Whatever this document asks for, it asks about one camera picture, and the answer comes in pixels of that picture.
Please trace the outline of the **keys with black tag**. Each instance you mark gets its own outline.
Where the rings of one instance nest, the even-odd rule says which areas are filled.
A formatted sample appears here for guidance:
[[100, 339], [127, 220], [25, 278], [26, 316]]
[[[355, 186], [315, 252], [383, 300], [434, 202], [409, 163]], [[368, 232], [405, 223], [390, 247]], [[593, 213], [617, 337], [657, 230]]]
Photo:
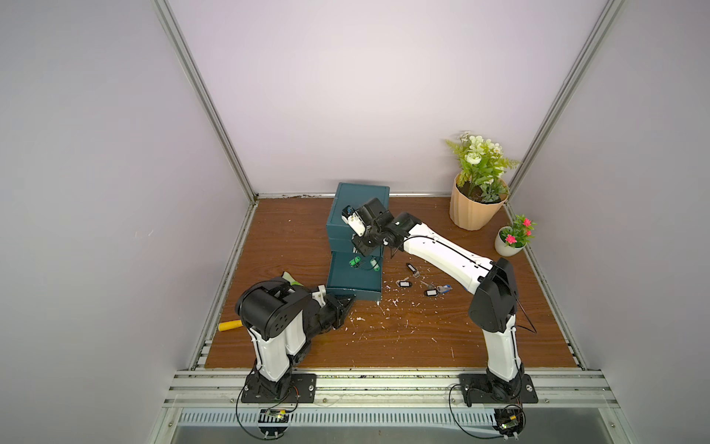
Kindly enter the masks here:
[[408, 268], [408, 270], [410, 270], [410, 273], [412, 273], [415, 278], [419, 277], [420, 272], [413, 264], [407, 263], [406, 267]]

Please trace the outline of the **teal three-drawer cabinet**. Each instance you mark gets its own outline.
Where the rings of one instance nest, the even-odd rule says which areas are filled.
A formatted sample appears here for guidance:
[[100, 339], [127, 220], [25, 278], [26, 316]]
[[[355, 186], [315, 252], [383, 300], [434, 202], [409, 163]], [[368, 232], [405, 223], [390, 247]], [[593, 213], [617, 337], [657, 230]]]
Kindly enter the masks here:
[[390, 188], [388, 186], [365, 185], [341, 182], [327, 218], [327, 237], [332, 253], [352, 253], [354, 236], [365, 233], [365, 219], [356, 216], [355, 211], [377, 198], [388, 207]]

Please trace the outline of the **teal bottom drawer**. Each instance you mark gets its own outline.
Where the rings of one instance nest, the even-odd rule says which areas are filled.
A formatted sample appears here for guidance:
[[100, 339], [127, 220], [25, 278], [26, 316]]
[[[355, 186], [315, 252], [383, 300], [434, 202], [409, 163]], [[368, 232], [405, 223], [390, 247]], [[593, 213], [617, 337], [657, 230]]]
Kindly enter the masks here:
[[[362, 257], [358, 268], [351, 268], [349, 261], [356, 255]], [[358, 253], [332, 253], [327, 278], [327, 291], [333, 295], [354, 295], [359, 301], [379, 302], [383, 293], [383, 266], [381, 270], [370, 269], [370, 258]]]

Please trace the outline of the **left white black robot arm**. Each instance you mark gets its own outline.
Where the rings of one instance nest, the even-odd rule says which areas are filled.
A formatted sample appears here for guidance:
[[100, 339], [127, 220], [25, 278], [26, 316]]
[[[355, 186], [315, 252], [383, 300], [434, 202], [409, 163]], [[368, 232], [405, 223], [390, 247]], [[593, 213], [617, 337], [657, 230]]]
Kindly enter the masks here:
[[235, 311], [255, 350], [250, 389], [285, 397], [292, 387], [293, 369], [309, 353], [312, 340], [340, 329], [355, 301], [353, 295], [336, 296], [324, 286], [305, 287], [288, 273], [246, 290]]

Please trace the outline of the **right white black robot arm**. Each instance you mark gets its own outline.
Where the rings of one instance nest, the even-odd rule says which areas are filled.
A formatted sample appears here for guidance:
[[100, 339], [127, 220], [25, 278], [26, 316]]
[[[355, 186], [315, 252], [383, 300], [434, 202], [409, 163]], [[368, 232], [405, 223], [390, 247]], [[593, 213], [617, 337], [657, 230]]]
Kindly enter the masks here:
[[355, 209], [348, 205], [342, 220], [353, 230], [353, 246], [362, 255], [379, 247], [417, 256], [452, 277], [471, 294], [469, 318], [482, 329], [487, 351], [487, 392], [497, 399], [523, 390], [523, 361], [517, 344], [519, 292], [514, 267], [472, 253], [437, 234], [419, 218], [392, 216], [377, 198]]

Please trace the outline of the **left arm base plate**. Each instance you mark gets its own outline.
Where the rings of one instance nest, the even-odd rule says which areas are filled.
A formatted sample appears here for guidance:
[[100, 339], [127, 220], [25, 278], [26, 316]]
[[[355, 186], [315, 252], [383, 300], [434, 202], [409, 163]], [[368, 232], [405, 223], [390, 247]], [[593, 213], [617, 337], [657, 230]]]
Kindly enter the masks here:
[[246, 404], [313, 403], [316, 387], [316, 374], [286, 374], [275, 382], [256, 373], [248, 375], [240, 401]]

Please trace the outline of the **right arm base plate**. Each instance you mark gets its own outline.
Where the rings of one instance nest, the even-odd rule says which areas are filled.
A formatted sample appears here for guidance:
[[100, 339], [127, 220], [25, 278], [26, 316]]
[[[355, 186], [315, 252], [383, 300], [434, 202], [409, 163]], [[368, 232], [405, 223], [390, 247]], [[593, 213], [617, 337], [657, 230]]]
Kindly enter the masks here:
[[474, 404], [539, 403], [534, 383], [529, 375], [519, 373], [512, 381], [493, 374], [465, 373], [459, 375], [461, 394], [468, 407]]

